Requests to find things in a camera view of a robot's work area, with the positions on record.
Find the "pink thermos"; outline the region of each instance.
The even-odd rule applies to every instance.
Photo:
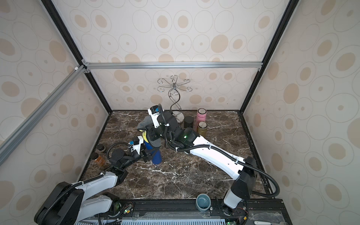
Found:
[[[198,129],[198,123],[206,120],[206,113],[207,113],[206,109],[203,109],[203,108],[198,109],[198,113],[196,115],[196,120],[195,120],[196,123],[194,126],[195,131],[197,131],[197,129]]]

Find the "black metal base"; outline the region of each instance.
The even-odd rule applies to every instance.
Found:
[[[289,23],[291,16],[296,9],[297,3],[299,0],[289,0],[288,6],[286,7],[283,17],[280,20],[280,23],[275,31],[275,34],[273,36],[273,39],[270,42],[269,47],[267,48],[267,51],[265,53],[265,56],[262,60],[262,66],[260,71],[257,72],[255,75],[255,78],[250,86],[250,89],[248,93],[246,94],[246,97],[244,99],[244,102],[241,106],[240,113],[243,114],[245,112],[245,109],[247,105],[249,104],[255,90],[257,87],[257,84],[260,82],[262,75],[264,74],[265,70],[267,69],[267,65],[270,62],[271,57],[273,56],[273,53],[280,42],[280,39],[286,29],[287,24]]]
[[[122,205],[128,202],[134,204],[134,210],[128,213],[125,217],[142,217],[146,213],[165,213],[165,212],[180,212],[180,213],[192,213],[199,212],[195,206],[195,199],[162,199],[162,200],[144,200],[144,199],[129,199],[120,200]],[[221,219],[227,219],[227,221],[237,221],[239,217],[244,217],[247,213],[241,208],[245,208],[249,213],[253,211],[271,211],[279,212],[283,215],[285,222],[292,225],[288,212],[281,199],[251,199],[246,202],[240,202],[232,216],[225,215],[221,210],[221,202],[223,199],[212,199],[211,207],[213,210],[209,210],[210,216],[217,216]],[[106,213],[100,215],[105,219],[114,219],[109,217]]]
[[[83,57],[82,57],[79,49],[77,48],[74,40],[72,39],[69,31],[67,30],[66,25],[62,21],[59,12],[56,10],[54,3],[51,0],[41,0],[41,1],[44,5],[45,9],[48,11],[55,26],[59,30],[64,41],[66,42],[67,46],[69,47],[71,53],[75,57],[77,63],[79,65],[84,65],[84,63],[82,62]],[[95,93],[99,97],[99,100],[103,104],[104,108],[106,109],[108,114],[110,114],[111,107],[110,107],[109,103],[107,102],[104,94],[101,92],[100,87],[99,87],[98,83],[96,82],[95,78],[92,76],[91,72],[86,73],[85,76],[88,79],[89,83],[91,84],[92,88],[94,89]]]
[[[257,152],[256,147],[255,147],[255,145],[254,145],[254,141],[252,140],[252,137],[251,137],[251,135],[250,135],[249,128],[248,128],[248,126],[247,126],[247,124],[246,124],[246,122],[245,122],[244,115],[243,115],[242,113],[240,113],[240,111],[238,111],[238,116],[239,116],[241,125],[242,125],[242,127],[243,127],[243,129],[244,129],[245,136],[246,136],[246,140],[248,141],[251,154],[252,154],[253,158],[255,159],[255,161],[256,161],[256,163],[257,163],[257,167],[258,167],[259,169],[261,169],[262,171],[265,171],[265,170],[264,170],[264,166],[263,166],[262,163],[261,163],[259,153]],[[265,178],[264,176],[262,176],[261,174],[259,174],[259,176],[260,176],[261,181],[262,181],[262,184],[263,184],[263,186],[264,186],[265,193],[266,193],[266,194],[273,193],[273,192],[272,192],[272,189],[271,189],[271,186],[270,186],[270,183],[269,183],[269,180],[266,179],[266,178]]]

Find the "black canister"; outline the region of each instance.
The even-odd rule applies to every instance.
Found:
[[[192,116],[185,116],[184,118],[184,129],[191,127],[193,128],[194,126],[194,118]]]
[[[207,122],[205,121],[200,121],[198,123],[198,130],[197,130],[198,134],[200,134],[203,137],[206,137],[207,135]]]

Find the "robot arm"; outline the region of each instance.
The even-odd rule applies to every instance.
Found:
[[[224,198],[223,211],[231,214],[231,209],[236,208],[238,203],[250,199],[251,193],[263,197],[275,197],[280,189],[276,181],[265,172],[257,169],[253,158],[244,159],[233,155],[213,145],[204,137],[196,133],[192,128],[182,129],[176,118],[169,112],[162,110],[161,105],[148,109],[150,118],[146,119],[138,127],[138,130],[146,131],[146,139],[152,144],[160,144],[160,138],[165,139],[167,147],[177,152],[187,152],[199,156],[225,171],[234,183]],[[98,213],[108,212],[109,215],[119,214],[119,198],[111,194],[101,195],[97,198],[88,199],[91,196],[122,183],[128,172],[128,166],[140,159],[147,161],[148,155],[145,151],[144,138],[138,136],[128,144],[129,153],[122,149],[115,149],[112,156],[107,156],[112,166],[105,173],[80,181],[68,184],[58,184],[41,208],[35,215],[34,221],[39,225],[65,225],[74,224],[85,218]],[[263,174],[276,187],[274,194],[262,194],[253,192],[257,173]]]
[[[177,152],[188,152],[206,159],[235,180],[224,198],[224,204],[227,207],[235,209],[240,201],[250,199],[252,193],[263,197],[275,197],[279,194],[280,189],[276,181],[267,173],[259,170],[252,157],[244,159],[226,152],[211,144],[192,128],[183,130],[176,118],[169,112],[165,112],[160,104],[151,107],[148,113],[154,124],[158,124],[157,128],[154,125],[150,129],[150,132],[157,134],[152,135],[154,138],[164,138],[167,146]],[[257,173],[261,173],[274,184],[275,193],[264,194],[252,191]]]

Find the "wire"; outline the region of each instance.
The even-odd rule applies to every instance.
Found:
[[[245,209],[243,209],[243,208],[241,208],[243,211],[245,211],[246,212],[246,214],[247,215],[249,215],[249,213],[245,210]]]
[[[158,107],[159,107],[159,112],[160,112],[160,115],[162,116],[162,119],[164,121],[164,124],[165,124],[165,130],[164,130],[164,139],[165,139],[165,143],[167,144],[167,146],[170,147],[170,149],[172,150],[175,150],[177,152],[189,152],[190,150],[194,150],[194,149],[197,149],[197,148],[211,148],[221,154],[223,154],[224,156],[228,157],[230,160],[234,161],[234,162],[237,162],[238,164],[242,165],[243,167],[246,167],[248,169],[251,169],[253,171],[256,171],[262,175],[264,175],[265,177],[267,177],[272,183],[273,185],[275,186],[275,192],[272,193],[272,194],[266,194],[266,193],[261,193],[261,192],[255,192],[253,191],[252,194],[255,194],[255,195],[259,195],[259,196],[262,196],[262,197],[266,197],[266,198],[273,198],[273,197],[276,197],[279,195],[280,193],[280,187],[279,187],[279,184],[276,182],[276,180],[274,178],[272,178],[269,174],[267,174],[266,172],[258,169],[258,168],[255,168],[253,167],[252,165],[249,165],[249,164],[246,164],[244,162],[241,162],[239,161],[238,159],[232,157],[231,155],[229,155],[227,152],[225,152],[224,150],[222,150],[221,148],[218,148],[214,145],[207,145],[207,144],[200,144],[200,145],[194,145],[192,147],[188,147],[188,148],[174,148],[171,143],[169,142],[169,140],[167,139],[167,132],[168,132],[168,126],[167,125],[167,122],[166,122],[166,119],[165,119],[165,116],[163,114],[163,111],[162,111],[162,106],[161,104],[158,104]]]
[[[114,148],[117,145],[120,145],[120,144],[128,146],[128,143],[126,143],[126,142],[117,142],[117,143],[114,143],[113,145],[111,145],[110,148],[106,151],[106,158],[109,161],[110,161],[110,151],[111,151],[111,149]]]
[[[249,211],[249,207],[247,206],[247,202],[245,200],[244,200],[244,202],[245,202],[246,209]]]
[[[100,219],[100,213],[98,214],[98,222],[99,222],[99,225],[102,225],[101,219]]]
[[[123,207],[121,208],[120,211],[122,211],[128,203],[130,203],[132,205],[132,208],[134,208],[134,204],[132,202],[127,202],[127,203],[125,203],[125,205],[123,205]],[[113,221],[111,223],[108,223],[106,225],[117,225],[117,224],[119,224],[121,222],[120,219],[122,219],[126,214],[127,214],[126,212],[123,212],[122,215],[119,218],[117,218],[115,221]]]
[[[103,177],[103,174],[100,174],[99,176],[84,180],[83,182],[78,182],[76,184],[71,185],[70,187],[68,187],[66,190],[64,190],[56,199],[55,201],[50,205],[50,207],[45,211],[45,213],[42,215],[40,221],[39,221],[39,225],[43,225],[45,218],[48,216],[48,214],[50,213],[50,211],[55,207],[55,205],[57,203],[60,202],[61,199],[63,199],[68,193],[70,193],[71,191],[73,191],[77,186],[83,185],[83,184],[87,184],[91,181],[97,180],[101,177]]]

